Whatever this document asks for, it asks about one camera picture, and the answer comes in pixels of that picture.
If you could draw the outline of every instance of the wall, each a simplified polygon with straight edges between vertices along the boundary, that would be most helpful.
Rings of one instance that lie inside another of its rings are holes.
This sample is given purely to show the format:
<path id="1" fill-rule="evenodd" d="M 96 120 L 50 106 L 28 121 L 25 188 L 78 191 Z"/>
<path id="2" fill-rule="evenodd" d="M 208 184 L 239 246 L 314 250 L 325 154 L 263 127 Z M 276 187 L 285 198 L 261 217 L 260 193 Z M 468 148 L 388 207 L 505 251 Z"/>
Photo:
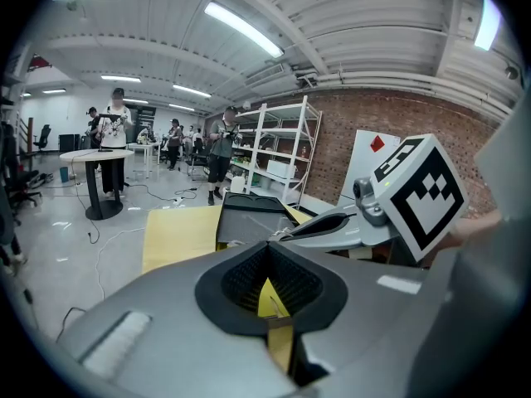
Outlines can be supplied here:
<path id="1" fill-rule="evenodd" d="M 496 125 L 470 109 L 445 100 L 390 90 L 335 90 L 309 93 L 309 102 L 323 111 L 317 148 L 305 193 L 336 205 L 352 155 L 357 129 L 405 138 L 433 133 L 450 155 L 470 196 L 468 217 L 495 206 L 474 163 Z M 270 106 L 296 103 L 302 95 L 269 99 Z"/>
<path id="2" fill-rule="evenodd" d="M 88 129 L 89 115 L 86 114 L 91 106 L 98 111 L 104 111 L 110 102 L 110 94 L 114 86 L 90 89 L 84 85 L 71 86 L 66 93 L 60 95 L 43 95 L 41 92 L 32 93 L 32 97 L 24 99 L 21 116 L 27 124 L 27 119 L 33 117 L 33 134 L 40 137 L 44 124 L 51 127 L 46 150 L 58 150 L 60 134 L 81 134 Z M 191 124 L 204 123 L 197 116 L 183 114 L 163 108 L 155 112 L 154 131 L 167 133 L 171 119 L 177 118 L 187 127 Z"/>

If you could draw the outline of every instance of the red sign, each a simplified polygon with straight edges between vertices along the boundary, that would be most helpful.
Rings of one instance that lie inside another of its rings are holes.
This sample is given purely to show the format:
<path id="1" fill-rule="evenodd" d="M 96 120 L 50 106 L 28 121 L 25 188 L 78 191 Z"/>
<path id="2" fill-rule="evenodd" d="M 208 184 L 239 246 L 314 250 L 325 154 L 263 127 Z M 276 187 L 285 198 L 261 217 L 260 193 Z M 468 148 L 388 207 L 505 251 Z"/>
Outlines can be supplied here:
<path id="1" fill-rule="evenodd" d="M 385 146 L 385 143 L 380 138 L 380 136 L 376 136 L 374 138 L 373 142 L 371 143 L 371 149 L 373 150 L 373 152 L 377 152 L 378 150 L 380 150 L 384 146 Z"/>

